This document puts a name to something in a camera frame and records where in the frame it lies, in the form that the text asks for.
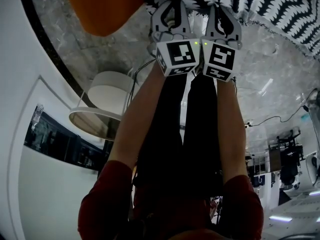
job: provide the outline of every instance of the black and white blanket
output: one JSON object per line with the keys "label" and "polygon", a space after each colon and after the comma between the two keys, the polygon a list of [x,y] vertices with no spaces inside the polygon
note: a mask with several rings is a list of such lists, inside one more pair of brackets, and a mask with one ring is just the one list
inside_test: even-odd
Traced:
{"label": "black and white blanket", "polygon": [[[153,13],[166,0],[146,0]],[[183,0],[187,8],[205,13],[212,4],[230,8],[242,22],[259,22],[297,44],[309,56],[320,55],[319,0]]]}

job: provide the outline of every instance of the red sleeve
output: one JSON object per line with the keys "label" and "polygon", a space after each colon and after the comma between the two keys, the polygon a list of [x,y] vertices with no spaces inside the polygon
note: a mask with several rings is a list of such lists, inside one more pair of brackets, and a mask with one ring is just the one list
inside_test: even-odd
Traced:
{"label": "red sleeve", "polygon": [[109,161],[82,200],[78,231],[83,240],[112,240],[128,221],[132,170]]}
{"label": "red sleeve", "polygon": [[264,210],[247,176],[230,179],[223,186],[219,226],[223,234],[237,240],[259,240],[264,225]]}

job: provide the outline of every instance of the orange chair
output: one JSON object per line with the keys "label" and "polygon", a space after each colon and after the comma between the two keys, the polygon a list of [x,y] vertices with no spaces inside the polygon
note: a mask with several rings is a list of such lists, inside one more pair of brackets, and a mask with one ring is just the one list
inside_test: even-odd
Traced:
{"label": "orange chair", "polygon": [[124,25],[144,0],[70,0],[83,28],[105,37]]}

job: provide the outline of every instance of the tiled floor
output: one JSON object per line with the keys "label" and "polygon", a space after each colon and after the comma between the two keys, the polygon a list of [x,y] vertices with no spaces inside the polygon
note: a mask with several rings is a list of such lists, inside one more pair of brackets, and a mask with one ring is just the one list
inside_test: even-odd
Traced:
{"label": "tiled floor", "polygon": [[[83,31],[68,0],[33,0],[33,3],[53,46],[84,90],[99,72],[127,73],[150,58],[146,50],[150,16],[143,7],[113,35],[96,37]],[[280,35],[259,25],[243,26],[242,43],[243,61],[239,65],[237,89],[245,122],[255,125],[272,116],[286,120],[311,90],[320,86],[319,62],[305,57]],[[150,69],[151,66],[141,71],[139,83]],[[304,114],[300,109],[287,123],[274,118],[248,128],[247,152],[264,155],[268,139],[292,128],[301,129],[300,142],[305,153],[316,150],[313,125],[309,118],[301,118]]]}

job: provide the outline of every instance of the red shirt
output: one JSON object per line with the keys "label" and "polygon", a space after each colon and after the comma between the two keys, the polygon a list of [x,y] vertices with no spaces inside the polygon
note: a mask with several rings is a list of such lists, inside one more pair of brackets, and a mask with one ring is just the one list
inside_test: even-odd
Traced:
{"label": "red shirt", "polygon": [[[205,200],[184,196],[159,196],[157,186],[136,189],[133,216],[155,218],[153,239],[166,239],[181,229],[212,228]],[[132,170],[109,161],[81,203],[78,231],[83,240],[112,240],[128,223]],[[247,176],[232,178],[223,186],[222,216],[216,230],[238,240],[261,239],[263,208]]]}

